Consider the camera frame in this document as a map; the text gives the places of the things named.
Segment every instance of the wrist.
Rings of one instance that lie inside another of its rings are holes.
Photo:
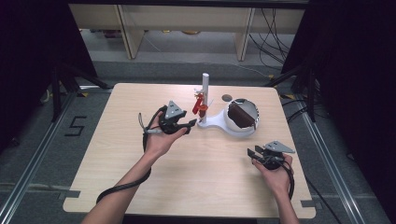
[[[154,163],[156,160],[158,160],[161,157],[161,155],[157,155],[149,150],[147,150],[143,156],[142,160],[147,161],[148,163]]]
[[[278,189],[273,190],[273,194],[277,202],[289,201],[289,193],[286,190]]]

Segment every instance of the white pole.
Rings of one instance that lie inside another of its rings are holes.
[[[202,87],[203,87],[203,91],[204,91],[203,105],[208,105],[207,104],[207,97],[209,95],[209,74],[208,73],[202,74]],[[204,117],[202,118],[202,123],[206,123],[206,113],[205,113]]]

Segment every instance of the forearm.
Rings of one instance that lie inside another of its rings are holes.
[[[275,193],[277,209],[279,211],[280,223],[300,223],[287,193]]]
[[[156,157],[143,155],[125,174],[116,186],[128,184],[144,176],[157,160]],[[117,191],[105,196],[84,218],[82,223],[121,223],[126,209],[131,203],[139,186]]]

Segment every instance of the wooden table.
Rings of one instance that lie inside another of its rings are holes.
[[[66,212],[89,212],[97,196],[113,187],[143,154],[138,113],[147,125],[153,114],[173,100],[187,110],[179,121],[196,119],[192,85],[126,84],[115,86],[97,125],[66,198]],[[193,217],[278,217],[276,202],[259,171],[251,164],[247,148],[273,140],[295,149],[277,92],[273,88],[209,86],[207,115],[217,115],[226,102],[223,94],[253,102],[260,112],[257,131],[235,138],[218,128],[195,125],[152,167],[150,178],[137,191],[127,214]],[[298,158],[291,154],[295,178],[292,204],[299,218],[312,218],[312,202]]]

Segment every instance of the hand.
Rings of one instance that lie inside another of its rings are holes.
[[[155,117],[152,122],[150,129],[160,129],[160,115],[163,112],[160,111],[157,117]],[[162,133],[150,133],[148,135],[148,142],[146,146],[145,154],[154,156],[155,159],[160,158],[166,152],[169,151],[169,148],[172,144],[187,131],[187,128],[182,128],[178,130],[176,133],[166,134]]]
[[[283,154],[283,156],[285,157],[285,161],[287,162],[284,162],[284,165],[287,168],[291,169],[292,157],[286,154]],[[286,173],[283,167],[279,167],[276,170],[268,170],[257,160],[253,160],[253,164],[262,173],[262,177],[264,178],[265,183],[275,195],[288,195],[290,180],[288,173]]]

